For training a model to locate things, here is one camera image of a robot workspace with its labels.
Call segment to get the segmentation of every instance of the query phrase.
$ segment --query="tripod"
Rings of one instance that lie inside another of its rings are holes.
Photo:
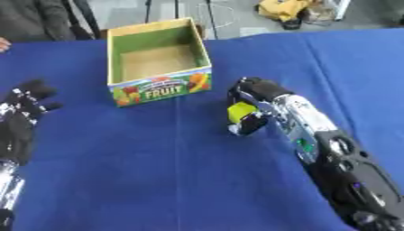
[[[207,3],[207,10],[209,12],[209,17],[210,17],[210,22],[212,23],[212,28],[213,28],[213,33],[215,35],[215,39],[218,40],[219,36],[217,34],[217,28],[216,28],[216,22],[215,22],[215,18],[213,16],[213,12],[212,12],[212,5],[211,5],[211,0],[206,0]],[[146,0],[146,17],[144,19],[145,23],[148,23],[150,21],[150,11],[152,8],[152,0]],[[179,18],[179,0],[174,0],[174,8],[175,8],[175,18],[178,19]]]

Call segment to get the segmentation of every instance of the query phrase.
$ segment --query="black robotic glove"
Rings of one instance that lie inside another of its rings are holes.
[[[42,80],[25,82],[0,102],[0,159],[18,165],[29,161],[33,128],[43,114],[61,107],[59,103],[41,104],[41,100],[55,95]]]

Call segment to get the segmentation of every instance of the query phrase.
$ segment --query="yellow bag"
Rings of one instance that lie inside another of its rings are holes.
[[[313,3],[313,0],[263,0],[258,14],[287,22],[298,17],[298,13]]]

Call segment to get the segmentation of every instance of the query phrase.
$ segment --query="yellow object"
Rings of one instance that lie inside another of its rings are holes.
[[[199,80],[199,82],[198,82],[193,88],[191,88],[191,89],[189,90],[189,92],[190,92],[190,93],[194,93],[194,92],[199,91],[199,90],[204,86],[204,84],[207,83],[207,79],[208,79],[208,75],[207,75],[207,74],[203,74],[203,75],[202,75],[202,78]]]
[[[244,102],[238,102],[227,108],[227,113],[229,114],[229,120],[238,124],[241,122],[242,118],[248,114],[255,112],[257,108],[255,106],[246,104]]]
[[[298,18],[298,13],[313,3],[313,0],[263,0],[258,14],[283,22]]]

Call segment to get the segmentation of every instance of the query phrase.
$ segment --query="yellow block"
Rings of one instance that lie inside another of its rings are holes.
[[[241,122],[244,116],[255,112],[257,108],[255,106],[246,104],[244,102],[238,102],[227,108],[227,113],[229,114],[229,120],[232,123],[238,124]]]

